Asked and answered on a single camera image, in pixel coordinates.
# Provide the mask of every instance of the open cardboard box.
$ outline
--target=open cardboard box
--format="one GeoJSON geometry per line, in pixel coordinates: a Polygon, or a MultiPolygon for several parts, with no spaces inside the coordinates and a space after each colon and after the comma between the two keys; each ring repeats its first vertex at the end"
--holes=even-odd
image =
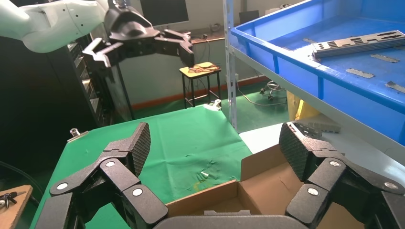
{"type": "MultiPolygon", "coordinates": [[[[242,160],[240,182],[229,181],[167,204],[169,217],[203,215],[205,210],[284,215],[302,185],[275,145],[242,160]]],[[[332,203],[317,228],[362,229],[364,225],[344,207],[332,203]]]]}

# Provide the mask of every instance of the textured gripper pad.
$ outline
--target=textured gripper pad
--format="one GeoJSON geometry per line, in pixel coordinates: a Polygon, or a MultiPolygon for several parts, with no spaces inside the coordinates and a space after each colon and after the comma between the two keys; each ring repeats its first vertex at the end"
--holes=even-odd
{"type": "Polygon", "coordinates": [[[130,138],[132,138],[130,152],[134,162],[134,174],[139,177],[150,151],[149,124],[140,123],[130,138]]]}
{"type": "Polygon", "coordinates": [[[302,134],[292,123],[284,123],[281,127],[279,145],[298,179],[303,181],[309,150],[305,147],[302,138],[297,135],[302,134]]]}

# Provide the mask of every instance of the metal shelf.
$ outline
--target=metal shelf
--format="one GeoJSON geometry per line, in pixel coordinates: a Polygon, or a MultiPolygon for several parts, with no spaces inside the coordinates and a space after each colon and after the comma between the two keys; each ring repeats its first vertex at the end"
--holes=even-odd
{"type": "Polygon", "coordinates": [[[232,126],[237,129],[236,117],[236,78],[235,78],[235,57],[245,62],[255,70],[261,72],[266,77],[278,83],[288,91],[292,92],[302,100],[319,110],[321,113],[328,116],[330,119],[339,123],[347,131],[350,131],[365,142],[373,145],[376,149],[384,152],[386,155],[405,165],[405,147],[378,131],[362,124],[351,116],[341,112],[333,106],[323,102],[317,97],[307,93],[301,88],[293,85],[289,81],[283,79],[270,69],[251,59],[237,47],[232,46],[230,30],[234,26],[233,16],[233,0],[223,0],[224,3],[224,24],[225,24],[225,55],[226,55],[226,74],[228,80],[228,101],[229,101],[229,118],[232,126]]]}

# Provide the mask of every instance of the white wall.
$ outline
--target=white wall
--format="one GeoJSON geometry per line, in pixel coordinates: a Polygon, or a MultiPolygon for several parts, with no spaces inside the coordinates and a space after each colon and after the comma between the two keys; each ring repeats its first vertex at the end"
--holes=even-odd
{"type": "MultiPolygon", "coordinates": [[[[224,24],[222,0],[185,0],[189,21],[170,26],[171,30],[194,30],[208,28],[211,24],[224,24]]],[[[240,1],[234,0],[234,20],[239,23],[240,1]]],[[[140,0],[130,0],[131,5],[142,14],[140,0]]]]}
{"type": "MultiPolygon", "coordinates": [[[[131,5],[142,13],[139,0],[130,0],[131,5]]],[[[248,0],[247,10],[259,10],[263,16],[265,10],[279,7],[282,4],[298,3],[300,0],[248,0]]],[[[171,25],[172,30],[194,30],[208,28],[211,24],[224,24],[222,0],[186,0],[189,22],[171,25]]],[[[234,22],[239,23],[241,0],[234,0],[234,22]]],[[[222,66],[221,84],[225,84],[225,47],[224,40],[211,42],[210,61],[222,66]]],[[[196,62],[208,61],[208,48],[201,61],[206,43],[197,44],[196,62]]],[[[127,59],[120,64],[122,75],[132,104],[160,99],[182,93],[182,82],[179,69],[183,64],[177,57],[150,55],[127,59]]],[[[240,79],[253,77],[255,71],[236,60],[236,72],[240,79]]]]}
{"type": "MultiPolygon", "coordinates": [[[[221,66],[223,69],[220,73],[221,84],[226,84],[224,44],[224,40],[210,42],[210,62],[221,66]]],[[[208,46],[206,47],[205,54],[203,53],[206,45],[207,43],[200,43],[194,46],[196,62],[208,61],[208,46]]],[[[121,68],[125,86],[127,87],[129,100],[132,104],[183,93],[179,69],[184,67],[184,65],[178,57],[154,54],[126,59],[120,63],[119,66],[121,68]]],[[[240,79],[256,75],[253,68],[240,60],[236,60],[236,72],[239,74],[240,79]]],[[[216,86],[216,78],[211,76],[210,79],[211,86],[216,86]]]]}

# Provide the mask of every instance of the green tablecloth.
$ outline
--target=green tablecloth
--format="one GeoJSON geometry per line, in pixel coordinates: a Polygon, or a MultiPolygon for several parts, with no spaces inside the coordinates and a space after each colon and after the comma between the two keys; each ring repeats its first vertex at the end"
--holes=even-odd
{"type": "MultiPolygon", "coordinates": [[[[222,112],[203,107],[92,130],[66,145],[31,229],[50,196],[50,186],[93,163],[109,142],[129,137],[140,122],[149,123],[152,143],[139,178],[163,203],[239,179],[240,161],[251,154],[222,112]]],[[[86,227],[128,228],[111,204],[101,208],[86,227]]]]}

